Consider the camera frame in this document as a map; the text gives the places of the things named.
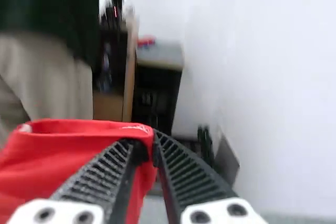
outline red object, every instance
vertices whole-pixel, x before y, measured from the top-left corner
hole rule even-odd
[[[0,223],[35,198],[48,198],[68,177],[122,137],[140,139],[152,153],[153,130],[138,123],[93,120],[40,120],[19,126],[0,153]],[[135,174],[127,224],[138,222],[142,201],[152,187],[156,168],[151,160]]]
[[[155,38],[154,37],[147,37],[147,38],[138,39],[138,47],[153,45],[153,44],[155,44]]]

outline wooden cabinet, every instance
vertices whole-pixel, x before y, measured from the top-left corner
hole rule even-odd
[[[138,25],[127,22],[127,57],[124,71],[124,87],[111,93],[93,92],[93,119],[131,122],[135,78],[135,49],[138,41]]]

